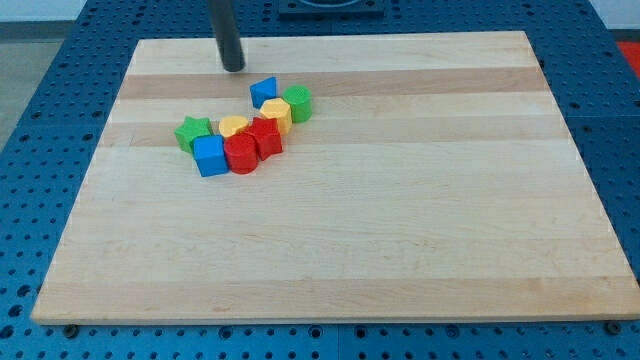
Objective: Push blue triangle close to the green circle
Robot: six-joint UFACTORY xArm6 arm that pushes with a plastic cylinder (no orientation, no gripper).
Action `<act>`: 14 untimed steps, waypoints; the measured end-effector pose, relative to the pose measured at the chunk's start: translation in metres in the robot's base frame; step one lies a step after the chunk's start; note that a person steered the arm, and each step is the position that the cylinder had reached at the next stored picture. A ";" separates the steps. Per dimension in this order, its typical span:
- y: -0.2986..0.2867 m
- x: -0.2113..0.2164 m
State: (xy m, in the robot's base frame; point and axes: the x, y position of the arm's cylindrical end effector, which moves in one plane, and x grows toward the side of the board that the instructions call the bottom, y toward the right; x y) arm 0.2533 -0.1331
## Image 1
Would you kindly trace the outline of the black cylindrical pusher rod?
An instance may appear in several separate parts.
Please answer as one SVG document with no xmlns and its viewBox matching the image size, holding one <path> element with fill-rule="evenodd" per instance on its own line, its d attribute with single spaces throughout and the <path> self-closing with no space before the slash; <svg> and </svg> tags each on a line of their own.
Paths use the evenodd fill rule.
<svg viewBox="0 0 640 360">
<path fill-rule="evenodd" d="M 223 65 L 228 72 L 245 68 L 244 52 L 231 0 L 207 0 L 207 9 Z"/>
</svg>

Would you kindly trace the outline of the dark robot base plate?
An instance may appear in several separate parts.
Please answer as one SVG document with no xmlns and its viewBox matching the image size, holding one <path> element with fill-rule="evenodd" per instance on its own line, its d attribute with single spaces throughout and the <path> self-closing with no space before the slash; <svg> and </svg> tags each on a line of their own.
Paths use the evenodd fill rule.
<svg viewBox="0 0 640 360">
<path fill-rule="evenodd" d="M 386 0 L 277 0 L 280 19 L 340 17 L 355 15 L 382 16 Z"/>
</svg>

